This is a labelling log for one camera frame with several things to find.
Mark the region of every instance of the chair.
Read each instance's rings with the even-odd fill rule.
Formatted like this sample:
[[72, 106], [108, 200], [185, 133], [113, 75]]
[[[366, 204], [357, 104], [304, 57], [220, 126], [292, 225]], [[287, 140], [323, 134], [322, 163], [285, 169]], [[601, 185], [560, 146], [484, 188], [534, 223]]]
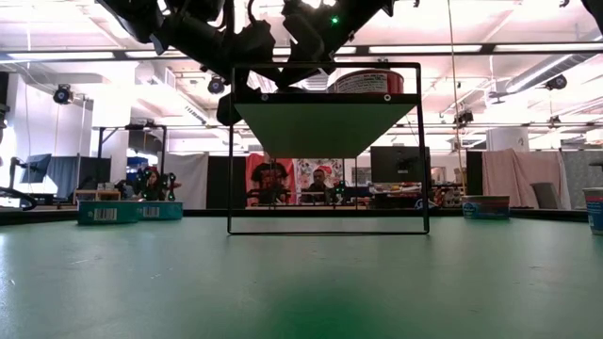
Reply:
[[531, 184], [531, 187], [536, 194], [538, 208], [561, 209], [561, 200], [557, 194], [555, 186], [552, 183], [535, 183]]

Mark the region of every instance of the green mat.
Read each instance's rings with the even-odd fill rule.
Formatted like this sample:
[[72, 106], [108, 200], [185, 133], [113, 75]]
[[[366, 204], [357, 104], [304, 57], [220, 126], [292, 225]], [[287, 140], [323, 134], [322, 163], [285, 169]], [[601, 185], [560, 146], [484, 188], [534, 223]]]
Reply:
[[415, 106], [252, 102], [236, 110], [272, 157], [355, 158]]

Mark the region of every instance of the computer monitor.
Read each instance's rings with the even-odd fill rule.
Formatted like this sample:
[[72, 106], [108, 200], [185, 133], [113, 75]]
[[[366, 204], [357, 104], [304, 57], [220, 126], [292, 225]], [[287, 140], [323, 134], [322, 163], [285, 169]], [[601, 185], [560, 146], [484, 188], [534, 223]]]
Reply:
[[[431, 169], [429, 147], [425, 148], [425, 155]], [[423, 182], [423, 161], [418, 147], [371, 147], [370, 170], [373, 184]], [[428, 171], [428, 184], [431, 180], [431, 171]]]
[[27, 161], [20, 167], [23, 169], [21, 174], [21, 184], [40, 184], [44, 182], [44, 177], [48, 172], [51, 154], [31, 155]]

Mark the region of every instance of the red poster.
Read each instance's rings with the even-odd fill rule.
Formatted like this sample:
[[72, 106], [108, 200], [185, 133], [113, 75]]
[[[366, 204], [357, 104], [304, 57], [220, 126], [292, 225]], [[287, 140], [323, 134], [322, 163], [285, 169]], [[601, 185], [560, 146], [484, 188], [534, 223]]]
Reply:
[[247, 157], [245, 179], [247, 205], [293, 203], [295, 174], [292, 159], [270, 159], [268, 155], [251, 154]]

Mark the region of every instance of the shelf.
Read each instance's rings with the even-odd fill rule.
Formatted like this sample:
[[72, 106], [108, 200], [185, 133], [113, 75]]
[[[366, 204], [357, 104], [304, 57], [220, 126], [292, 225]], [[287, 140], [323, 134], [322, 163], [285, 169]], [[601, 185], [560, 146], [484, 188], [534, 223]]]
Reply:
[[275, 158], [355, 158], [419, 103], [416, 94], [246, 94], [234, 102]]

